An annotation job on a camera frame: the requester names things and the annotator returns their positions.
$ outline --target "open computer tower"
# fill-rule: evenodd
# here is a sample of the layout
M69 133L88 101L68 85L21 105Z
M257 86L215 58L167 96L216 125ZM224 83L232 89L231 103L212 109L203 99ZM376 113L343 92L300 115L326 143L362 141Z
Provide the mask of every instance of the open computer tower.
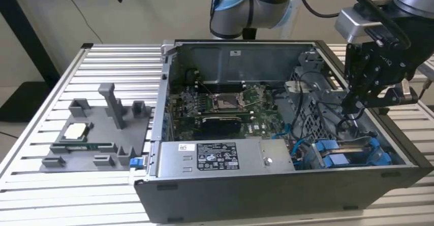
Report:
M342 121L344 92L322 41L176 41L135 182L151 221L358 210L411 186L428 161L380 110Z

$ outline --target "white wall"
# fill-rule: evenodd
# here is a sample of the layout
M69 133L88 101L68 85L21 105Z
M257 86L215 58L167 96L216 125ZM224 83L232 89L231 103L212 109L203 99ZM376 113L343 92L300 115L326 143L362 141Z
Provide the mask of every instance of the white wall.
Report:
M40 81L41 76L0 14L0 87Z
M104 43L160 43L164 39L208 39L211 0L74 0ZM320 12L336 12L352 0L308 0ZM97 43L69 0L18 0L53 62L65 69L84 42ZM334 20L319 19L302 7L292 39L343 42ZM257 39L277 39L279 29L259 30Z

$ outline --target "power supply label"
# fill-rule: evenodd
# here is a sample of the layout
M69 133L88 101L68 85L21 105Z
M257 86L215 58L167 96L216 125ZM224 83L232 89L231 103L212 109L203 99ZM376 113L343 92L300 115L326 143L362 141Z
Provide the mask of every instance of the power supply label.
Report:
M200 171L239 169L235 142L199 143L196 150Z

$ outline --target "floor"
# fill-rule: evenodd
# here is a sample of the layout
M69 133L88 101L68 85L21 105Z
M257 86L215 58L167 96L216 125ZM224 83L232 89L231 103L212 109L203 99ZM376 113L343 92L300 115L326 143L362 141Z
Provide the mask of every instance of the floor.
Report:
M17 86L10 87L0 87L0 106L8 100L9 96L14 92ZM25 129L26 123L6 123L0 122L0 131L8 133L13 136L20 136ZM10 147L14 144L16 139L6 135L0 134L0 162L2 161L4 157L6 156Z

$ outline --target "aluminum extrusion table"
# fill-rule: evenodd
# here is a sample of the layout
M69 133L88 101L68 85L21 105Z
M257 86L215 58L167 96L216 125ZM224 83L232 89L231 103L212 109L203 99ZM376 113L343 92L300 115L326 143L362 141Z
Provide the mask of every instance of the aluminum extrusion table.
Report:
M344 45L330 45L343 60ZM101 82L116 84L124 105L156 103L159 45L95 45L81 49L0 164L0 225L153 225L125 172L40 173L41 157L69 116L73 98L105 104ZM434 114L423 103L391 108L391 119L434 163ZM152 121L147 137L151 137ZM434 173L388 192L363 211L294 215L188 225L434 225Z

